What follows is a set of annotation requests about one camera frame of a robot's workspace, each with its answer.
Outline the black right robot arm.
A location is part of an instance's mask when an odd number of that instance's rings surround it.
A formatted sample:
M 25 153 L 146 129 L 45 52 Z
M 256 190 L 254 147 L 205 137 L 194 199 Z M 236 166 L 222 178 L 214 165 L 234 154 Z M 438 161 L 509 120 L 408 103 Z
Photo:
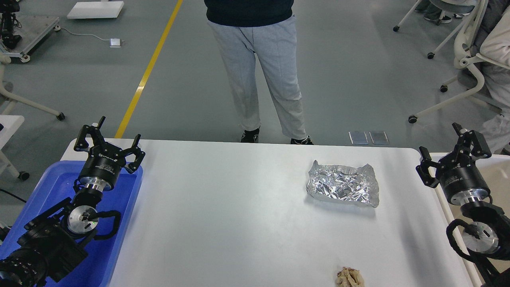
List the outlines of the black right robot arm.
M 452 124 L 458 140 L 452 152 L 435 162 L 428 149 L 421 146 L 421 162 L 416 167 L 424 185 L 438 185 L 449 204 L 460 207 L 470 223 L 455 219 L 446 229 L 448 241 L 454 251 L 474 263 L 486 287 L 508 287 L 509 270 L 499 272 L 491 259 L 509 260 L 510 222 L 503 209 L 491 198 L 490 188 L 476 166 L 478 159 L 492 155 L 485 137 L 475 130 Z

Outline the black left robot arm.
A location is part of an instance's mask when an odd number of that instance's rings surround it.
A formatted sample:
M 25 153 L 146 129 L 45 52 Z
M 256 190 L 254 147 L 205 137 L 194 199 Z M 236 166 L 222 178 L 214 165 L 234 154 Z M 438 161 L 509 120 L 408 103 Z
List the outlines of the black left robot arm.
M 92 240 L 108 240 L 122 224 L 118 210 L 98 211 L 106 191 L 114 189 L 122 169 L 133 174 L 144 159 L 140 134 L 122 149 L 104 140 L 100 128 L 84 125 L 74 150 L 87 160 L 73 184 L 75 195 L 65 198 L 24 225 L 19 248 L 1 260 L 2 287 L 43 287 L 46 279 L 58 282 L 81 264 Z

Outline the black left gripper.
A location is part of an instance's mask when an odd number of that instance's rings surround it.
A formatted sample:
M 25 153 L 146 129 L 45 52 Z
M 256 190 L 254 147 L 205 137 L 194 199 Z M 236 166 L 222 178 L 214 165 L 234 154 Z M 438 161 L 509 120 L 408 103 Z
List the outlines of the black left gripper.
M 88 184 L 99 179 L 104 182 L 103 191 L 110 191 L 120 176 L 122 167 L 129 173 L 133 174 L 138 170 L 142 163 L 145 152 L 139 147 L 141 134 L 137 134 L 133 139 L 131 147 L 121 150 L 120 147 L 107 145 L 104 140 L 100 128 L 106 119 L 102 116 L 97 126 L 84 125 L 76 138 L 74 151 L 88 152 L 88 158 L 78 175 L 78 181 L 81 184 Z M 90 136 L 93 142 L 92 148 L 86 138 Z M 126 157 L 135 155 L 133 162 L 127 163 Z

